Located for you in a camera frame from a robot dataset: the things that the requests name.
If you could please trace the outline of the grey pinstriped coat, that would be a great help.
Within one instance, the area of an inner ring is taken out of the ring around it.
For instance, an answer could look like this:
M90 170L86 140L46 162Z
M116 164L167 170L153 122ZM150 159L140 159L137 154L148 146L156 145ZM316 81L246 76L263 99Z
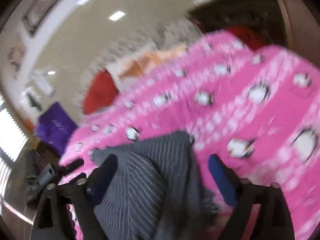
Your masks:
M214 222L213 193L202 184L184 131L94 150L100 166L118 167L95 216L109 239L199 239Z

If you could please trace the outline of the purple shopping bag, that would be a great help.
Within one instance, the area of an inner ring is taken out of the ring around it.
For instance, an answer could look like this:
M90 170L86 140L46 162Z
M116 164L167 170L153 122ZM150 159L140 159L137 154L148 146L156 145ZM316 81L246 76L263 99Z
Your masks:
M59 102L55 102L38 118L35 134L61 157L77 127Z

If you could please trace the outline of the red pillow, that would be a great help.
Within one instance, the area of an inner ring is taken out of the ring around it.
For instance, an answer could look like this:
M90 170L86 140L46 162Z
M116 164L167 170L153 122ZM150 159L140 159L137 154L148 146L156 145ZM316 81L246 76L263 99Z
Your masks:
M119 91L107 70L95 74L82 103L84 114L92 114L112 104Z

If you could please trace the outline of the pink penguin blanket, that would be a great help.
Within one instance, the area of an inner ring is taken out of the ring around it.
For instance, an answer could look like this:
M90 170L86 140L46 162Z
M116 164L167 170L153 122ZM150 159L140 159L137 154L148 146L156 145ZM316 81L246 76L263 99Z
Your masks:
M319 224L319 70L313 64L280 46L252 51L226 31L205 35L110 107L84 117L60 163L82 158L79 172L89 174L93 149L176 130L194 138L201 177L219 207L213 237L231 208L208 170L212 154L256 184L279 183L295 238L312 235Z

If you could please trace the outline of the white pillow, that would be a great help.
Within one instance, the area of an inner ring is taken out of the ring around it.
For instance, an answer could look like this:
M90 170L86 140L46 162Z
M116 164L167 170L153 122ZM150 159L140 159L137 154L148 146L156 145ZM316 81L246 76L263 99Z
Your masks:
M129 53L129 55L123 56L120 59L117 59L114 63L108 63L105 69L111 74L114 84L120 92L128 89L134 83L138 81L137 77L125 77L122 80L119 75L125 72L129 66L131 66L133 61L138 60L144 54L156 50L156 45L154 42L149 42L139 48L134 53Z

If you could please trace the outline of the orange fringed scarf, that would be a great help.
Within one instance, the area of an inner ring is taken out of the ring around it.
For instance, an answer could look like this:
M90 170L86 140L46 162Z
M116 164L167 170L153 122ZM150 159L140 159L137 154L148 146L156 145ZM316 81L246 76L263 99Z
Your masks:
M171 61L177 57L183 56L187 53L188 46L186 43L180 43L169 50L154 50L144 54L138 60L133 61L131 66L119 75L122 80L125 77L140 77L149 73L151 70L160 65Z

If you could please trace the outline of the dark carved wooden cabinet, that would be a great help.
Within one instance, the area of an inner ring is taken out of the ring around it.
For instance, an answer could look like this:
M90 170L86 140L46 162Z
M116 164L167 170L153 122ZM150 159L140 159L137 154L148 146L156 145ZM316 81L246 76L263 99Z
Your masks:
M188 20L204 34L226 30L252 50L288 45L277 0L212 0L188 10Z

